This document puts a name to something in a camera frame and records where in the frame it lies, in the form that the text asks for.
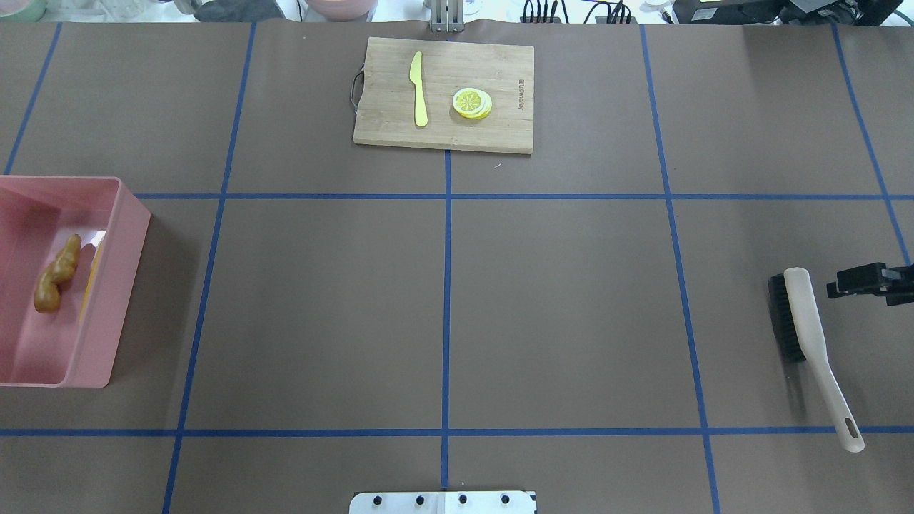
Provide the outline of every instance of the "pink box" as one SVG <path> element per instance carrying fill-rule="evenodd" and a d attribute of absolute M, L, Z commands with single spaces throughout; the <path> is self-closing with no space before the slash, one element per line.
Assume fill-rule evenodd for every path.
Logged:
<path fill-rule="evenodd" d="M 119 178 L 0 177 L 0 386 L 108 384 L 149 218 Z M 40 314 L 37 278 L 72 234 L 76 275 Z"/>

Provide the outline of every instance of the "lemon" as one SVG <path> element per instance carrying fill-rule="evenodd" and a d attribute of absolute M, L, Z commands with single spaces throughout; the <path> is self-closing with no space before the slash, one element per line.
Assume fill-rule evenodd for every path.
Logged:
<path fill-rule="evenodd" d="M 492 111 L 492 97 L 476 88 L 463 88 L 455 92 L 452 104 L 460 116 L 471 120 L 482 120 Z"/>

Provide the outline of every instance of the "brush bristles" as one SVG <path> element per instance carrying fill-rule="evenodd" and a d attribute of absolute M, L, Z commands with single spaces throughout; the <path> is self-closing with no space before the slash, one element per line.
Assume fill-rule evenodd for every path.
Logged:
<path fill-rule="evenodd" d="M 797 328 L 793 324 L 791 300 L 787 295 L 787 284 L 784 275 L 778 274 L 768 281 L 771 322 L 774 325 L 774 336 L 781 346 L 781 354 L 789 362 L 806 360 L 797 338 Z"/>

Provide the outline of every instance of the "white brush handle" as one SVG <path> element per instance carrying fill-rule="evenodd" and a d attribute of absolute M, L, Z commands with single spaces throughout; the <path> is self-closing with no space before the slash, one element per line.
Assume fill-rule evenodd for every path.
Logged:
<path fill-rule="evenodd" d="M 784 272 L 784 283 L 787 285 L 787 296 L 790 299 L 793 325 L 797 330 L 800 348 L 806 361 L 813 369 L 813 375 L 819 382 L 819 389 L 825 398 L 825 406 L 832 417 L 834 430 L 838 434 L 841 446 L 848 452 L 859 452 L 864 449 L 863 435 L 857 428 L 854 415 L 847 407 L 847 401 L 832 368 L 828 365 L 828 352 L 825 348 L 825 333 L 822 331 L 822 320 L 815 304 L 813 281 L 809 272 L 803 268 L 791 268 Z"/>

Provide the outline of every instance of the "cutting board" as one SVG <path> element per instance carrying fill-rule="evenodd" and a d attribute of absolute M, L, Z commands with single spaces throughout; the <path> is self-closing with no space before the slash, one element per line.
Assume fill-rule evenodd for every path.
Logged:
<path fill-rule="evenodd" d="M 422 52 L 422 82 L 429 123 L 414 119 L 415 90 L 409 65 Z M 533 153 L 533 47 L 370 37 L 365 88 L 358 102 L 353 141 L 407 146 Z M 451 106 L 460 88 L 492 97 L 492 112 L 468 120 Z"/>

